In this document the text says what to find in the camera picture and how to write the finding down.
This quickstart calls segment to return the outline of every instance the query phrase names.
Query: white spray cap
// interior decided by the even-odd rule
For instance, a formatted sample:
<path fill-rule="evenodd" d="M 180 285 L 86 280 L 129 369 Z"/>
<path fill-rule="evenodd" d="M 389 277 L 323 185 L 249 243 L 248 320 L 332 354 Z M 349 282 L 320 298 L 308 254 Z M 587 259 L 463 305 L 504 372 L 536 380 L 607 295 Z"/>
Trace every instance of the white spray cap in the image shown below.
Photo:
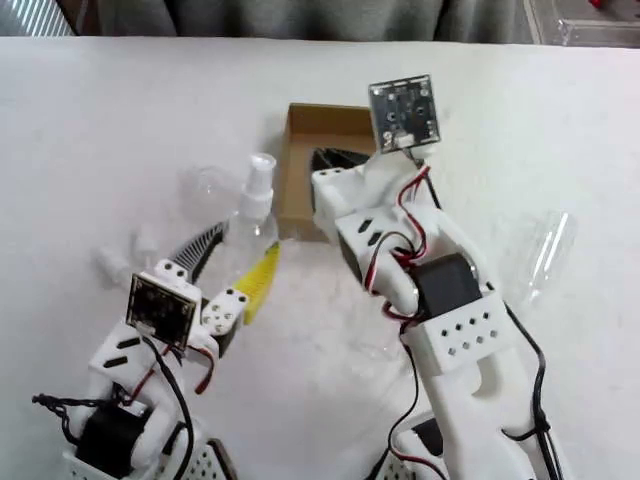
<path fill-rule="evenodd" d="M 276 159 L 268 153 L 251 155 L 251 171 L 242 188 L 240 213 L 249 218 L 263 220 L 271 212 L 273 201 L 273 172 Z"/>

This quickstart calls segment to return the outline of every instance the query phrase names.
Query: mounting hole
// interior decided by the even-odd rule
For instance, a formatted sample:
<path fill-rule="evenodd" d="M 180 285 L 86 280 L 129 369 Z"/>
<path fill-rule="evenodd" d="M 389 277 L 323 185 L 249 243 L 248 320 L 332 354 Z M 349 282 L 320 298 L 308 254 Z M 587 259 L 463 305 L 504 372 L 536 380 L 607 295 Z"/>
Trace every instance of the mounting hole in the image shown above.
<path fill-rule="evenodd" d="M 371 235 L 371 238 L 367 242 L 367 245 L 369 245 L 370 247 L 373 247 L 376 243 L 378 243 L 378 240 L 380 240 L 381 236 L 382 236 L 382 232 L 373 232 L 373 235 Z"/>
<path fill-rule="evenodd" d="M 364 222 L 362 222 L 362 224 L 358 227 L 358 233 L 363 233 L 367 230 L 367 228 L 369 228 L 369 225 L 371 225 L 371 222 L 373 222 L 372 218 L 366 218 Z"/>

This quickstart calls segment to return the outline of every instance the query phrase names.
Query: white tablecloth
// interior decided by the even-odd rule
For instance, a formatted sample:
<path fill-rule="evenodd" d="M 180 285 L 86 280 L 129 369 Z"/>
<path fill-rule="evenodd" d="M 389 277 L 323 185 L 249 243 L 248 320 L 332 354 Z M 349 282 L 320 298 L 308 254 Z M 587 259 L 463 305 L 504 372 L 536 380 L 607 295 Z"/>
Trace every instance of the white tablecloth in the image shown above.
<path fill-rule="evenodd" d="M 440 112 L 441 200 L 492 260 L 515 258 L 531 215 L 577 218 L 528 319 L 550 365 L 544 402 L 578 478 L 635 478 L 640 52 L 144 38 L 0 39 L 0 477 L 52 478 L 64 441 L 30 397 L 81 394 L 125 309 L 92 248 L 125 251 L 139 223 L 170 223 L 185 167 L 242 178 L 247 154 L 277 153 L 290 102 L 366 105 L 369 83 L 421 73 Z M 286 246 L 261 316 L 193 400 L 241 478 L 361 477 L 410 401 L 406 376 L 389 383 L 350 347 L 347 319 L 370 304 L 334 252 L 301 252 Z"/>

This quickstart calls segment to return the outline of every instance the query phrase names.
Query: brown cardboard box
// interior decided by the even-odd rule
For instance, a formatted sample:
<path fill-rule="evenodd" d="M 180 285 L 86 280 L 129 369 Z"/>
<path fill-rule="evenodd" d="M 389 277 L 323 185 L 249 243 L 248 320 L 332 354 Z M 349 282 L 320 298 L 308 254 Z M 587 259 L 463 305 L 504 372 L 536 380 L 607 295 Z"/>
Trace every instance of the brown cardboard box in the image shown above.
<path fill-rule="evenodd" d="M 369 109 L 333 105 L 289 105 L 276 191 L 281 238 L 326 241 L 313 224 L 310 162 L 314 148 L 375 151 Z"/>

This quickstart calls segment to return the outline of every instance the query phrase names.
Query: spray bottle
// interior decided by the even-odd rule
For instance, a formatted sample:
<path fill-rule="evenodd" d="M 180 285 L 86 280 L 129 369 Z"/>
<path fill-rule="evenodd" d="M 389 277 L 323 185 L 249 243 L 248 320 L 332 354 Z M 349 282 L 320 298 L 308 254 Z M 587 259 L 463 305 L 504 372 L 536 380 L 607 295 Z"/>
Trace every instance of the spray bottle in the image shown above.
<path fill-rule="evenodd" d="M 266 153 L 251 155 L 251 171 L 242 188 L 238 209 L 229 218 L 218 245 L 198 281 L 209 298 L 233 285 L 262 259 L 278 240 L 271 213 L 276 159 Z"/>

